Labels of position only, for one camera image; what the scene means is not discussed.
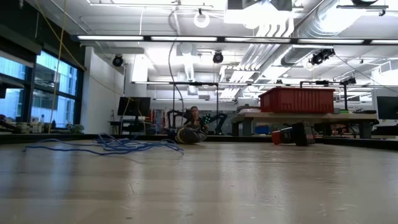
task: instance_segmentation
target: security camera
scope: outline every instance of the security camera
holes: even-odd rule
[[[221,63],[221,62],[223,62],[223,60],[224,60],[224,56],[221,53],[221,51],[216,51],[214,53],[213,62],[214,63]]]
[[[351,0],[356,6],[370,6],[378,0]]]
[[[120,66],[122,66],[122,64],[123,64],[123,56],[122,56],[122,55],[116,55],[116,56],[114,57],[114,59],[113,59],[112,64],[113,64],[115,67],[120,67]]]

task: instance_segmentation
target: window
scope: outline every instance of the window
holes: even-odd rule
[[[82,86],[81,70],[60,61],[56,77],[57,58],[42,52],[36,59],[34,66],[7,52],[0,52],[0,77],[23,86],[6,90],[6,97],[0,98],[0,114],[17,122],[29,122],[32,117],[41,118],[44,115],[46,123],[55,120],[58,128],[80,122],[81,98],[77,89],[81,90]],[[53,98],[55,80],[58,82],[58,91]]]
[[[41,118],[44,115],[44,122],[51,123],[51,109],[53,104],[53,94],[40,90],[34,90],[32,106],[32,117]],[[55,97],[55,106],[52,119],[58,128],[65,128],[67,124],[73,124],[75,100],[63,96]]]
[[[6,98],[0,99],[0,114],[16,119],[22,116],[23,89],[7,89]]]
[[[0,56],[0,73],[25,80],[26,66]]]
[[[76,95],[77,68],[60,61],[58,74],[55,74],[58,59],[46,52],[38,55],[36,62],[35,84],[54,88],[57,82],[58,91]]]

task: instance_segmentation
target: person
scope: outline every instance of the person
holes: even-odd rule
[[[199,117],[199,109],[197,106],[192,106],[191,107],[191,115],[192,118],[190,121],[184,125],[186,128],[192,128],[192,129],[201,129],[205,133],[208,132],[209,126],[207,124],[204,124],[201,118]]]

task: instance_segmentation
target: wooden floor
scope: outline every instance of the wooden floor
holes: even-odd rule
[[[158,148],[101,157],[0,146],[0,222],[398,223],[397,153],[326,145],[184,148],[184,156]]]

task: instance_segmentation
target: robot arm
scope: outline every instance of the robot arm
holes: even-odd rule
[[[215,129],[215,133],[216,134],[222,134],[223,132],[222,132],[221,129],[222,129],[222,127],[224,125],[224,122],[225,122],[227,117],[228,117],[228,115],[224,114],[224,113],[220,113],[220,114],[218,114],[216,116],[211,116],[210,114],[208,114],[205,117],[203,117],[203,123],[204,124],[210,124],[210,123],[216,121],[217,119],[220,119],[220,121],[218,122],[218,125],[217,125],[217,127]]]
[[[170,115],[173,114],[173,126],[171,125],[171,119],[170,119]],[[188,124],[190,121],[190,111],[187,110],[185,113],[183,112],[179,112],[176,110],[170,110],[169,112],[167,112],[167,117],[169,119],[169,128],[175,128],[175,118],[177,116],[181,116],[183,118],[186,118],[186,122],[184,122],[184,125]]]

